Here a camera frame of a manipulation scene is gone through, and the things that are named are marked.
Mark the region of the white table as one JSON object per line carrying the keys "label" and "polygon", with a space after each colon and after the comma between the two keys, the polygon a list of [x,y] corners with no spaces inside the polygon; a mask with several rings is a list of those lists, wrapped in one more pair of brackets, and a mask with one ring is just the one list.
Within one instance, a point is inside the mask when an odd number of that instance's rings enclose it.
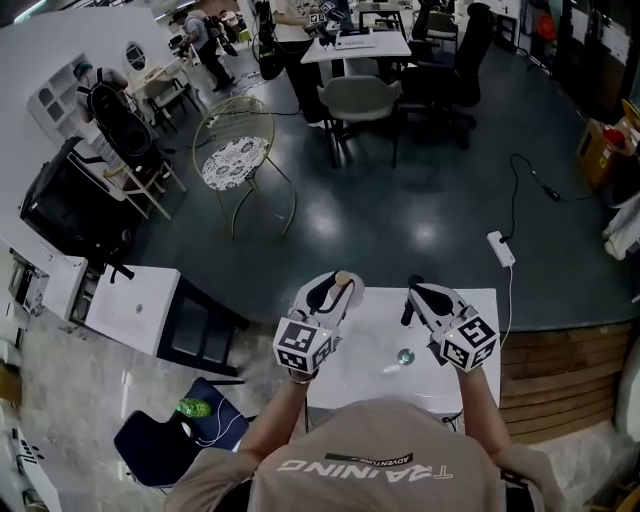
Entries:
{"label": "white table", "polygon": [[302,64],[359,58],[409,57],[411,50],[401,31],[378,31],[365,35],[336,37],[322,46],[316,39],[301,59]]}

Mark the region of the cardboard box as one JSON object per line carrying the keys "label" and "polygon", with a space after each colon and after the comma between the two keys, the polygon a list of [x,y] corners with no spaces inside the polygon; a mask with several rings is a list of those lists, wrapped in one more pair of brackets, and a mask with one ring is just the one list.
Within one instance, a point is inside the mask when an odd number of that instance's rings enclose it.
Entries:
{"label": "cardboard box", "polygon": [[[603,136],[606,127],[622,131],[626,137],[626,147],[622,150],[607,143]],[[596,119],[589,119],[576,150],[577,165],[593,191],[601,190],[635,153],[640,142],[640,131],[627,117],[609,125]]]}

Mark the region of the black office chair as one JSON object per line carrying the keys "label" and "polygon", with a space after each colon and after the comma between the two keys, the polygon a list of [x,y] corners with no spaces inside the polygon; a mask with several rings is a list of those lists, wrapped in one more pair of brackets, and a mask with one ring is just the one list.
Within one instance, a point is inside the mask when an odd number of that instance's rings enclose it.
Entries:
{"label": "black office chair", "polygon": [[399,109],[431,118],[448,132],[456,145],[469,148],[468,130],[476,119],[458,107],[471,108],[481,99],[479,69],[493,38],[493,13],[484,3],[467,9],[469,20],[465,35],[451,64],[440,63],[426,51],[425,41],[412,41],[412,65],[400,75]]}
{"label": "black office chair", "polygon": [[415,0],[418,7],[414,10],[410,42],[440,45],[443,49],[448,43],[452,52],[457,52],[459,25],[455,21],[454,12],[448,11],[449,7],[454,7],[454,0],[447,1],[448,4],[443,6],[441,0]]}

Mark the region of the person's beige t-shirt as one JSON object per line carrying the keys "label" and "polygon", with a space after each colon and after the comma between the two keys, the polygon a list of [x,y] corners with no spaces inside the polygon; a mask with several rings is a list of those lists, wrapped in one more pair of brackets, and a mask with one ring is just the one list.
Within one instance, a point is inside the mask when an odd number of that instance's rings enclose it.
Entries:
{"label": "person's beige t-shirt", "polygon": [[489,456],[416,405],[350,404],[261,463],[201,453],[165,512],[568,512],[541,452]]}

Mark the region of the green plastic toy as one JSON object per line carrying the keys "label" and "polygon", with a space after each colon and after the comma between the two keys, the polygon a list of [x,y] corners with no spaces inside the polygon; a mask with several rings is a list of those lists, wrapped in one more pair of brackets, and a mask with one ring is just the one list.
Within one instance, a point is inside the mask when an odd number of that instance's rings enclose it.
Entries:
{"label": "green plastic toy", "polygon": [[205,418],[212,414],[212,406],[206,400],[186,397],[179,401],[176,412],[191,419]]}

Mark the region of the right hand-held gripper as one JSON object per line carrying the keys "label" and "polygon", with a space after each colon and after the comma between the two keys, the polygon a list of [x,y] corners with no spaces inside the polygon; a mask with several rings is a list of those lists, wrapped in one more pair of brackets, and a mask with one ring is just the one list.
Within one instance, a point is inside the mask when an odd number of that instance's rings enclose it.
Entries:
{"label": "right hand-held gripper", "polygon": [[[428,348],[441,366],[450,363],[469,373],[481,366],[498,346],[499,334],[453,289],[423,283],[410,289],[409,300],[421,322],[431,330]],[[453,317],[442,327],[441,318]]]}

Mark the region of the black framed glass doors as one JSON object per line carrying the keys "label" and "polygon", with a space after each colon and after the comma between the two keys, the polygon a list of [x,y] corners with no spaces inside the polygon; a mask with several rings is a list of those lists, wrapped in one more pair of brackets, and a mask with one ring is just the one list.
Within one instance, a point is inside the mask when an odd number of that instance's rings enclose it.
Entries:
{"label": "black framed glass doors", "polygon": [[[556,40],[535,35],[549,13]],[[521,0],[529,67],[560,85],[588,118],[614,124],[640,73],[640,0]]]}

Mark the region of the person's left forearm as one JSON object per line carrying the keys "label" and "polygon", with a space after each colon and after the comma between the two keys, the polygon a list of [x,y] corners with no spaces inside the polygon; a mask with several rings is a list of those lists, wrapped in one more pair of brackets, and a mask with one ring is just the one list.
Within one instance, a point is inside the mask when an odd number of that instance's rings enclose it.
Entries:
{"label": "person's left forearm", "polygon": [[288,374],[288,379],[251,423],[239,444],[237,453],[257,464],[290,441],[305,405],[309,385],[317,375],[295,370],[289,370]]}

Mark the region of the grey shell chair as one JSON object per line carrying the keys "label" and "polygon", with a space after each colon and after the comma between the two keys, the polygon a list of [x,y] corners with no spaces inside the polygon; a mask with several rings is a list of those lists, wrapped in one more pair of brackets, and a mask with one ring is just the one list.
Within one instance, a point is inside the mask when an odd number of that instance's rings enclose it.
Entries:
{"label": "grey shell chair", "polygon": [[399,99],[401,84],[385,83],[370,75],[332,78],[317,87],[318,97],[325,108],[325,135],[331,166],[337,167],[339,147],[365,128],[387,126],[392,139],[393,168],[397,166],[399,139]]}

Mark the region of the white arched cabinet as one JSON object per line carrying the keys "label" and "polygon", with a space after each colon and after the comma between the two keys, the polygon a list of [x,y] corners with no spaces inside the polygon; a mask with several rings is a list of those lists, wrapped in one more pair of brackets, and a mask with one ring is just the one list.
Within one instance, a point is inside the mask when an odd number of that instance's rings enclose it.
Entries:
{"label": "white arched cabinet", "polygon": [[71,137],[79,136],[89,147],[102,136],[94,121],[85,123],[81,117],[76,92],[78,81],[75,66],[86,60],[84,53],[67,61],[28,99],[27,107],[47,138],[60,147]]}

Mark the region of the large black appliance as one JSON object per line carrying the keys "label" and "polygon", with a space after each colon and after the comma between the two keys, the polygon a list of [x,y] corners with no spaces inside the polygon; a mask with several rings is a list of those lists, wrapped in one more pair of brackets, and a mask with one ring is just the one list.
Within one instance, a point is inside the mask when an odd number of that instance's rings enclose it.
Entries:
{"label": "large black appliance", "polygon": [[82,155],[77,149],[81,141],[79,136],[67,139],[43,164],[19,216],[61,253],[100,267],[127,257],[141,216],[91,172],[89,166],[103,159]]}

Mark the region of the small beige round object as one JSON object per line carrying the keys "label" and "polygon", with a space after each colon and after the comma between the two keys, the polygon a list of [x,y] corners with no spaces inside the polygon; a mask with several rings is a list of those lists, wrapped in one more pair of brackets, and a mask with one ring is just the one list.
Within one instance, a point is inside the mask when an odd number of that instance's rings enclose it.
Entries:
{"label": "small beige round object", "polygon": [[354,309],[361,305],[365,295],[365,285],[362,279],[349,271],[340,270],[335,276],[335,283],[341,287],[347,285],[349,281],[353,282],[353,290],[349,298],[347,309]]}

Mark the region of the person's right forearm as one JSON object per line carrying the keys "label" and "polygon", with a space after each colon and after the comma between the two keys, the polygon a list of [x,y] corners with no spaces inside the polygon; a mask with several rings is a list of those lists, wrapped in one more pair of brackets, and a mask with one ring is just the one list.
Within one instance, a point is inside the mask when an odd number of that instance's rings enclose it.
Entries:
{"label": "person's right forearm", "polygon": [[466,435],[494,457],[511,446],[506,424],[496,405],[481,366],[465,373],[457,370]]}

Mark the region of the white low cabinet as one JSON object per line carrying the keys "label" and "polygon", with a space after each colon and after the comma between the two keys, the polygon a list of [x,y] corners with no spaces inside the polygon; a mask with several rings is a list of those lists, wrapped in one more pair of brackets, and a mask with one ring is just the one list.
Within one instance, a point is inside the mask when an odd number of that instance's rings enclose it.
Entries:
{"label": "white low cabinet", "polygon": [[100,277],[85,326],[144,354],[206,372],[236,378],[228,358],[234,335],[249,321],[189,282],[176,269],[126,266],[109,282]]}

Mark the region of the light wooden chair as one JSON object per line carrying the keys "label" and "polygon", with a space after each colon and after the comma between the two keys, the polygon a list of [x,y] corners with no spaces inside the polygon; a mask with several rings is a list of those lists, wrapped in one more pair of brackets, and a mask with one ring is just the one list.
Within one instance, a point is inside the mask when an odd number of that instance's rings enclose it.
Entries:
{"label": "light wooden chair", "polygon": [[136,167],[132,170],[128,165],[122,163],[120,166],[113,170],[105,170],[102,172],[102,177],[115,189],[121,193],[124,199],[137,210],[144,219],[150,218],[146,209],[140,206],[133,197],[136,195],[142,195],[165,219],[171,221],[172,215],[161,205],[160,200],[157,199],[152,189],[155,189],[160,194],[167,192],[166,188],[160,183],[161,178],[168,174],[173,179],[182,192],[187,192],[187,187],[182,180],[174,172],[174,170],[165,162],[153,165],[147,170],[144,170],[142,166]]}

